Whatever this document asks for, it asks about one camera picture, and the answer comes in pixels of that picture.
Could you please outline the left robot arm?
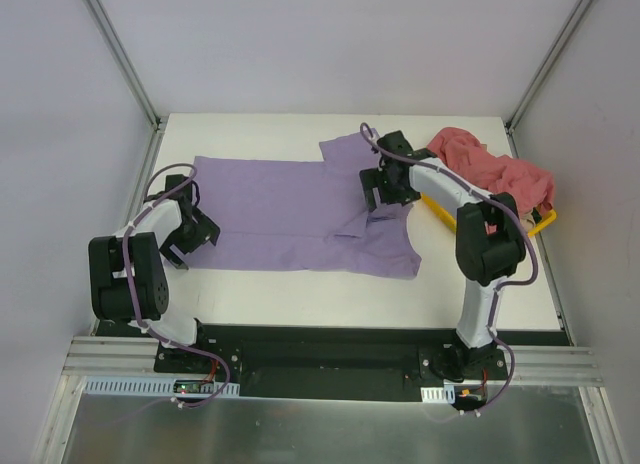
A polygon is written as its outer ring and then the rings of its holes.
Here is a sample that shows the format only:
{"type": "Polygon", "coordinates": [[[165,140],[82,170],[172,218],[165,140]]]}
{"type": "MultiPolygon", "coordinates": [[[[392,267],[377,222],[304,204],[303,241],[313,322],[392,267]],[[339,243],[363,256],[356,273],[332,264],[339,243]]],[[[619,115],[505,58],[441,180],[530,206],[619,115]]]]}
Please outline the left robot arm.
{"type": "Polygon", "coordinates": [[[199,209],[199,201],[194,179],[171,174],[133,221],[88,244],[95,316],[149,332],[166,347],[180,345],[176,359],[191,373],[209,366],[212,351],[198,340],[197,319],[171,309],[164,264],[186,270],[185,256],[217,244],[220,228],[199,209]]]}

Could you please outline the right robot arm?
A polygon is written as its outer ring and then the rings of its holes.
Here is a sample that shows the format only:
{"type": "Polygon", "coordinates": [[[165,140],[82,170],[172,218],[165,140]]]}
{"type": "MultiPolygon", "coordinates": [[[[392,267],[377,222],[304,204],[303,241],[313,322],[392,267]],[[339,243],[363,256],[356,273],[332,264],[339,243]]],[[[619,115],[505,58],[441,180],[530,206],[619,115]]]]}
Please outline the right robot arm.
{"type": "Polygon", "coordinates": [[[462,314],[456,334],[463,346],[450,353],[452,371],[473,378],[486,365],[480,349],[495,339],[495,315],[507,278],[534,250],[514,198],[492,194],[449,169],[433,152],[415,150],[404,134],[379,136],[366,123],[360,134],[380,155],[375,168],[359,173],[366,205],[406,205],[425,195],[455,216],[455,259],[465,276],[462,314]]]}

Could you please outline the purple t shirt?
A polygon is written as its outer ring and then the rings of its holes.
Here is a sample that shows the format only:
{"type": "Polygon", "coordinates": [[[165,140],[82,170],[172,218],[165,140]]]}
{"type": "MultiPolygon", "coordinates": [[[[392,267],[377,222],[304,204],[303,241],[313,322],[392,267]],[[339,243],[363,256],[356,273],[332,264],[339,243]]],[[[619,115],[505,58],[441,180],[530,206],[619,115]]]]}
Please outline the purple t shirt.
{"type": "Polygon", "coordinates": [[[360,171],[378,157],[360,134],[320,143],[319,161],[198,156],[200,210],[221,229],[187,263],[197,269],[347,271],[413,279],[409,207],[367,208],[360,171]]]}

